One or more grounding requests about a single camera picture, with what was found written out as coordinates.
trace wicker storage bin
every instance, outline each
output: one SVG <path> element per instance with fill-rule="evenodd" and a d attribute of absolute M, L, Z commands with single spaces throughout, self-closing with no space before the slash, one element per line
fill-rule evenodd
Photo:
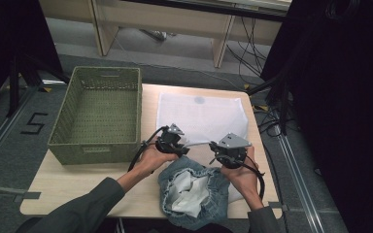
<path fill-rule="evenodd" d="M 129 162 L 140 145 L 140 69 L 76 67 L 48 143 L 61 164 Z"/>

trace gray carpet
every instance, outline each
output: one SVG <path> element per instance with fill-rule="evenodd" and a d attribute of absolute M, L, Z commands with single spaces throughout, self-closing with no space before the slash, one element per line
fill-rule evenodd
<path fill-rule="evenodd" d="M 105 59 L 89 59 L 83 57 L 74 57 L 60 55 L 60 60 L 65 74 L 70 76 L 75 66 L 136 66 L 131 63 L 109 61 Z M 149 66 L 143 66 L 143 83 L 156 83 L 168 85 L 192 86 L 212 89 L 236 90 L 236 87 L 224 80 L 218 80 L 209 77 L 200 72 L 183 71 L 179 69 L 158 69 Z M 244 82 L 237 75 L 211 73 L 212 75 L 222 77 L 239 87 L 243 87 Z M 47 73 L 42 73 L 43 79 L 55 80 Z M 253 83 L 261 83 L 260 80 L 252 80 L 251 77 L 244 79 Z M 39 165 L 47 151 L 47 142 L 51 133 L 54 120 L 63 99 L 66 85 L 52 84 L 51 92 L 37 91 L 31 100 L 27 103 L 24 111 L 21 113 L 17 123 L 10 132 L 8 138 L 0 148 L 0 187 L 12 188 L 13 190 L 27 189 Z M 264 104 L 266 93 L 260 93 L 253 96 L 251 101 L 257 105 Z M 8 94 L 3 92 L 0 95 L 0 122 L 3 121 L 3 115 L 7 106 Z M 33 122 L 42 123 L 44 126 L 39 134 L 24 134 L 22 132 L 36 132 L 38 126 L 27 125 L 29 119 L 34 114 Z M 264 119 L 264 114 L 256 114 L 258 123 Z M 292 177 L 288 171 L 287 163 L 276 138 L 268 136 L 266 133 L 261 135 L 266 147 L 271 151 L 271 158 L 276 169 L 277 177 L 280 184 L 280 190 L 283 196 L 284 204 L 288 205 L 289 211 L 285 213 L 288 232 L 310 232 L 308 220 L 303 212 L 301 202 L 293 185 Z M 319 209 L 324 223 L 324 229 L 327 232 L 347 232 L 343 221 L 336 212 L 332 199 L 326 189 L 322 178 L 314 173 L 314 159 L 308 151 L 302 134 L 296 130 L 288 130 L 288 137 L 293 146 L 294 154 L 299 163 L 304 180 L 308 185 L 313 200 Z M 25 220 L 25 216 L 18 211 L 18 203 L 14 203 L 14 194 L 0 194 L 0 232 L 14 232 L 17 226 Z M 280 227 L 285 232 L 285 221 L 279 219 Z M 223 223 L 226 227 L 236 233 L 248 232 L 248 223 L 245 220 L 229 220 Z"/>

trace person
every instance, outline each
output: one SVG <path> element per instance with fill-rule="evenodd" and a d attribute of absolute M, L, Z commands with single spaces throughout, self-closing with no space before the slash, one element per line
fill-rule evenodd
<path fill-rule="evenodd" d="M 247 148 L 248 156 L 254 157 L 254 148 Z M 136 166 L 117 180 L 106 178 L 90 193 L 78 197 L 49 213 L 43 218 L 23 224 L 17 232 L 96 232 L 108 212 L 125 193 L 167 161 L 176 160 L 174 153 L 162 153 L 155 145 L 144 150 Z M 249 169 L 227 169 L 221 172 L 241 192 L 251 211 L 248 213 L 252 233 L 279 232 L 278 222 L 270 207 L 264 207 L 257 194 L 257 178 Z"/>

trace dark long-sleeve shirt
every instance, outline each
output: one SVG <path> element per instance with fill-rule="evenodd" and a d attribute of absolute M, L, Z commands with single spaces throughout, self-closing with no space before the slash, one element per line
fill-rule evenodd
<path fill-rule="evenodd" d="M 123 198 L 119 183 L 106 178 L 90 193 L 76 198 L 42 218 L 28 232 L 95 232 L 108 212 Z M 249 212 L 252 233 L 279 232 L 270 207 Z"/>

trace jeans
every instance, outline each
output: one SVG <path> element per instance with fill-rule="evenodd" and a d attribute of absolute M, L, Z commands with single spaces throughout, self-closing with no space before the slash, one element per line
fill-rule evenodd
<path fill-rule="evenodd" d="M 190 172 L 196 178 L 208 176 L 206 188 L 209 191 L 209 197 L 201 202 L 198 217 L 171 210 L 169 188 L 174 185 L 175 178 L 184 171 Z M 189 230 L 197 230 L 208 223 L 226 219 L 229 180 L 220 172 L 220 168 L 205 168 L 188 157 L 182 156 L 159 174 L 158 183 L 160 185 L 160 207 L 172 224 Z"/>

